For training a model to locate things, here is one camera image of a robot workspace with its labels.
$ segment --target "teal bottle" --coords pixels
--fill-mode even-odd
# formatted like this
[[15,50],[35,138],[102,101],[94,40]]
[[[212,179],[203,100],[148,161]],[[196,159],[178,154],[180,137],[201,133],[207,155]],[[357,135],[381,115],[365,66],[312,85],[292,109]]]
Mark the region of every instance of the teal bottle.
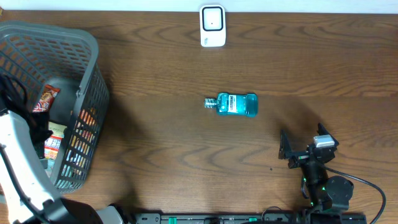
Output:
[[257,95],[232,95],[219,93],[217,99],[206,98],[205,108],[216,109],[219,115],[245,115],[253,118],[258,113]]

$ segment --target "wood grain surface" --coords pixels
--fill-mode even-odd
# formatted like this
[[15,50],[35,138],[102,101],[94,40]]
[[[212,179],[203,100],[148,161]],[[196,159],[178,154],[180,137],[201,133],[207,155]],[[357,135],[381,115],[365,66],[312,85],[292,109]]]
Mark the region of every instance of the wood grain surface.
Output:
[[[303,150],[322,122],[340,142],[328,166],[380,186],[379,223],[398,222],[398,16],[228,13],[226,45],[214,49],[200,45],[198,13],[4,11],[1,20],[98,40],[111,102],[88,180],[66,197],[165,213],[298,209],[309,201],[300,169],[277,158],[279,131]],[[222,91],[255,92],[258,116],[203,107]],[[381,196],[353,182],[349,212],[370,221]]]

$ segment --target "bottle label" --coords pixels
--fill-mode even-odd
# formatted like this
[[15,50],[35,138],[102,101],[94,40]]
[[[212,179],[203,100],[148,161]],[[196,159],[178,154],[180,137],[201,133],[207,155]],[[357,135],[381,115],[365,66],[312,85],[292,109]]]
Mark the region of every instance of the bottle label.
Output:
[[236,95],[229,95],[228,112],[236,113]]

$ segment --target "white background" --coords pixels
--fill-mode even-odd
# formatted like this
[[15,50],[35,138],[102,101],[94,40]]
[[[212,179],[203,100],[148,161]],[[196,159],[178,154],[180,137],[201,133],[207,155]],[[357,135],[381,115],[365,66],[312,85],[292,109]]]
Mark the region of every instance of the white background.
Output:
[[0,0],[3,9],[197,12],[221,4],[228,12],[398,13],[398,0]]

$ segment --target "gray basket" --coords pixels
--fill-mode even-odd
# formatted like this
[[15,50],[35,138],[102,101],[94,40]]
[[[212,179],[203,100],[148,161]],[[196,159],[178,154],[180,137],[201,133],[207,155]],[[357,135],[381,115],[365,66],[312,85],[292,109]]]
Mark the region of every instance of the gray basket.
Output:
[[109,91],[97,58],[98,44],[85,31],[0,23],[0,73],[25,85],[28,109],[32,111],[46,84],[61,89],[50,110],[51,121],[68,127],[50,176],[61,193],[84,184],[108,109]]

